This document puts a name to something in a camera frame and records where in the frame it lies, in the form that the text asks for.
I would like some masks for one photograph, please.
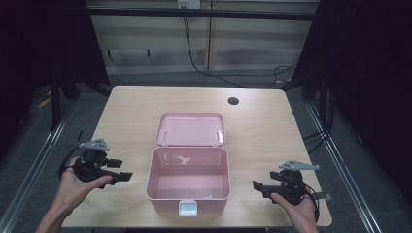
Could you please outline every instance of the wooden table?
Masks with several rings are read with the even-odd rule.
[[[239,104],[231,105],[228,98]],[[160,116],[167,112],[220,113],[226,131],[231,194],[216,215],[159,214],[146,196],[152,152]],[[109,158],[123,161],[115,172],[132,172],[128,183],[93,190],[64,222],[64,227],[276,227],[291,225],[286,213],[263,199],[252,180],[279,184],[269,178],[290,159],[310,163],[293,113],[281,90],[186,87],[116,87],[93,139],[103,137]],[[321,191],[314,171],[304,181]],[[321,200],[320,226],[331,224]]]

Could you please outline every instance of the wire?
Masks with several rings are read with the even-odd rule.
[[[306,194],[310,197],[310,199],[311,199],[312,202],[313,202],[313,205],[314,205],[314,208],[315,208],[315,221],[318,222],[318,220],[319,220],[319,215],[320,215],[320,210],[319,210],[319,196],[318,196],[318,194],[315,192],[315,190],[314,190],[311,186],[309,186],[308,184],[306,184],[306,186],[309,187],[309,188],[313,191],[313,193],[315,194],[316,200],[315,200],[315,198],[312,196],[312,194],[311,194],[310,192],[308,192],[308,190],[306,190],[306,188],[305,188]]]
[[[241,86],[241,85],[239,85],[239,84],[237,84],[237,83],[233,83],[233,82],[231,82],[231,81],[229,81],[229,80],[227,80],[227,79],[225,79],[225,78],[223,78],[223,77],[231,77],[231,76],[240,76],[240,77],[271,77],[271,76],[274,76],[274,77],[275,77],[275,81],[274,81],[271,85],[269,85],[269,86],[266,87],[266,89],[268,89],[268,88],[272,87],[272,86],[276,83],[276,80],[277,80],[277,77],[276,77],[276,76],[277,76],[277,75],[282,74],[282,73],[288,71],[289,69],[296,67],[296,64],[293,64],[293,65],[291,65],[291,66],[278,66],[278,67],[276,67],[276,68],[273,70],[273,74],[269,74],[269,75],[245,75],[245,74],[214,75],[214,74],[210,74],[210,73],[206,73],[206,72],[200,71],[200,70],[196,67],[196,65],[194,64],[194,62],[193,62],[193,57],[192,57],[192,54],[191,54],[191,46],[190,46],[190,39],[189,39],[189,24],[188,24],[188,18],[187,18],[187,17],[184,17],[183,20],[184,20],[184,24],[185,24],[186,40],[187,40],[187,44],[188,44],[188,51],[189,51],[189,58],[190,58],[191,65],[193,66],[193,68],[194,68],[197,72],[199,72],[199,73],[202,74],[202,75],[210,76],[210,77],[214,77],[214,78],[220,79],[220,80],[222,80],[222,81],[224,81],[224,82],[226,82],[226,83],[229,83],[229,84],[231,84],[231,85],[237,86],[237,87],[239,87],[239,88],[246,88],[246,87],[245,87],[245,86]],[[286,68],[286,69],[284,69],[284,70],[276,73],[276,70],[281,69],[281,68]]]
[[[330,51],[323,51],[321,52],[321,54],[318,56],[318,58],[316,58],[312,64],[309,66],[309,68],[307,68],[307,72],[305,72],[304,74],[301,75],[301,77],[299,77],[298,79],[293,78],[288,84],[284,85],[281,87],[282,90],[284,90],[285,92],[301,86],[304,82],[306,82],[307,80],[311,79],[314,76],[317,76],[318,73],[317,71],[319,71],[322,67],[323,64],[328,62],[328,54],[330,53]]]
[[[66,167],[67,160],[72,156],[72,154],[79,148],[79,146],[75,146],[72,150],[70,150],[61,162],[60,168],[58,169],[58,178],[61,179],[61,175],[63,172],[68,168]]]
[[[333,98],[333,95],[331,93],[331,91],[328,92],[328,115],[327,115],[327,123],[326,123],[326,127],[319,132],[313,133],[309,136],[303,137],[302,139],[308,140],[310,138],[316,137],[316,136],[321,136],[322,140],[313,148],[311,148],[308,151],[308,154],[312,153],[313,151],[315,151],[328,137],[330,137],[330,133],[332,130],[332,126],[333,126],[333,121],[334,121],[334,110],[335,110],[335,99]],[[311,143],[316,142],[317,140],[311,141],[309,143],[305,143],[305,145],[309,145]]]

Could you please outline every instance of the box lid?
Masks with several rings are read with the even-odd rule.
[[[165,113],[160,118],[159,145],[218,147],[225,142],[223,116],[218,113]]]

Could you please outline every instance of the hand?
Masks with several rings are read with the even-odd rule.
[[[69,166],[75,164],[72,158]],[[70,216],[87,195],[96,187],[109,183],[111,176],[104,176],[89,183],[84,183],[74,174],[72,168],[66,169],[61,176],[60,186],[48,212],[43,216],[36,233],[58,232],[64,219]]]
[[[306,194],[303,196],[300,204],[294,206],[285,200],[278,193],[272,193],[270,197],[281,206],[289,216],[292,225],[299,233],[319,232],[315,221],[315,206],[312,200]]]

